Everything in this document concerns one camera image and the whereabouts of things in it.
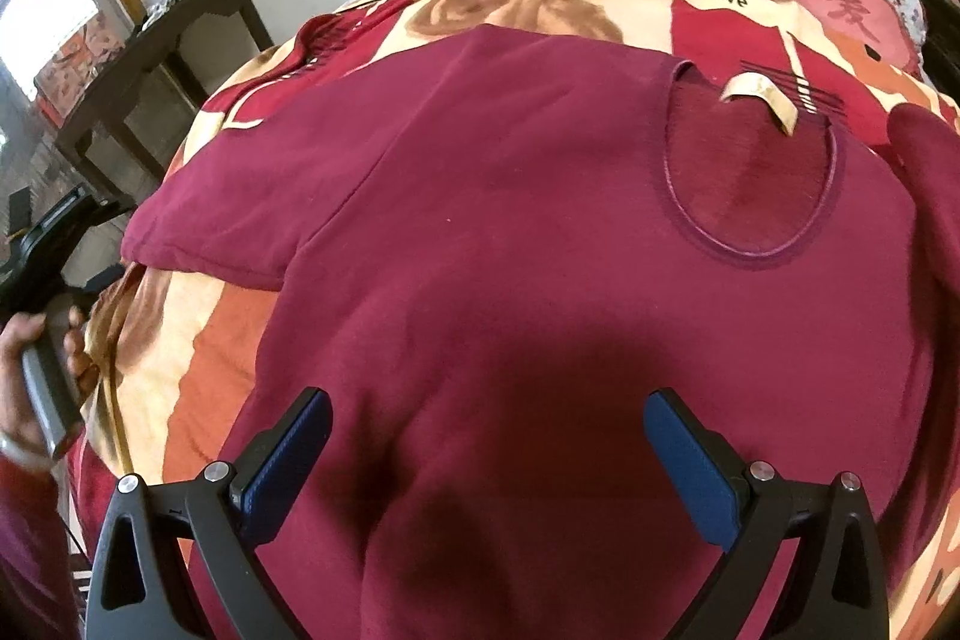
metal screw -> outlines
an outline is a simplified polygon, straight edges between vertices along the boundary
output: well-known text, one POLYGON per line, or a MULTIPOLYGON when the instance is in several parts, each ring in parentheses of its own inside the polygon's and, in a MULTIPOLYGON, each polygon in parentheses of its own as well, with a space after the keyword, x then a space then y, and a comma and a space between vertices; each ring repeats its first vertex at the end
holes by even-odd
POLYGON ((230 466, 225 461, 214 461, 212 464, 206 466, 206 469, 203 471, 203 477, 210 482, 217 482, 227 477, 227 472, 229 471, 230 466))
POLYGON ((776 475, 776 470, 768 464, 766 461, 754 461, 750 465, 750 474, 757 478, 757 480, 773 480, 774 475, 776 475))
POLYGON ((123 475, 120 482, 117 483, 117 490, 121 494, 128 494, 140 485, 139 477, 136 475, 123 475))
POLYGON ((860 490, 860 479, 853 474, 853 472, 843 472, 840 475, 840 485, 842 485, 848 491, 859 491, 860 490))

red sleeve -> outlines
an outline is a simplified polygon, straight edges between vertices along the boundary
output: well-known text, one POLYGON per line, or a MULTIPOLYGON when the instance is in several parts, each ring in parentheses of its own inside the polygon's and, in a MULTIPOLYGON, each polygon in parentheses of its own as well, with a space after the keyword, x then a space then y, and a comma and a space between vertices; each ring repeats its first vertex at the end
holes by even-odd
POLYGON ((877 526, 888 571, 901 574, 933 538, 947 501, 960 489, 960 136, 914 104, 894 107, 888 132, 901 179, 917 204, 918 252, 944 295, 923 425, 904 484, 877 526))
POLYGON ((0 599, 31 640, 74 640, 77 608, 56 484, 0 456, 0 599))

window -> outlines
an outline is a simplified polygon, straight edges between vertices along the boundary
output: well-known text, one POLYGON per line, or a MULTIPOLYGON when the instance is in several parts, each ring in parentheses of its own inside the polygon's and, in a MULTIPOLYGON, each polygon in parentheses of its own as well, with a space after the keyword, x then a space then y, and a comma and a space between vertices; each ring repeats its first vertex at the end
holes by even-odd
POLYGON ((10 0, 0 15, 0 60, 28 100, 37 97, 40 69, 95 14, 93 0, 10 0))

blue clamp pad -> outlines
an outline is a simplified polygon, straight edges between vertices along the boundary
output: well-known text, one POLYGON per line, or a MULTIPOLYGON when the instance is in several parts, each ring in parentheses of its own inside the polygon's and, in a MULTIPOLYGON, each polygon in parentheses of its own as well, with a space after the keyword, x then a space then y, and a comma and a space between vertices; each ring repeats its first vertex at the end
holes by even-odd
POLYGON ((332 428, 330 397, 306 389, 280 423, 258 434, 237 459, 232 501, 240 511, 238 535, 245 545, 255 548, 277 536, 332 428), (251 467, 244 468, 244 462, 251 467))
POLYGON ((647 398, 643 429, 700 536, 731 550, 740 532, 736 492, 659 391, 647 398))

wooden table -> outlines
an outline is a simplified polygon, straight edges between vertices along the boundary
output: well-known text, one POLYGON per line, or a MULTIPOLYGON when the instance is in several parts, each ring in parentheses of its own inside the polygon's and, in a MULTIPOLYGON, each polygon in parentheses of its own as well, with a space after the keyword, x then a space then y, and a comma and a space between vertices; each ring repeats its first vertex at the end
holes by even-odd
POLYGON ((56 147, 100 196, 116 199, 121 191, 86 157, 94 126, 100 124, 160 183, 166 166, 136 138, 127 125, 127 116, 136 107, 144 79, 161 64, 169 68, 190 100, 202 105, 209 96, 176 51, 179 39, 203 15, 228 17, 234 13, 240 14, 261 52, 274 45, 251 0, 179 0, 148 28, 133 35, 122 52, 88 85, 56 133, 56 147))

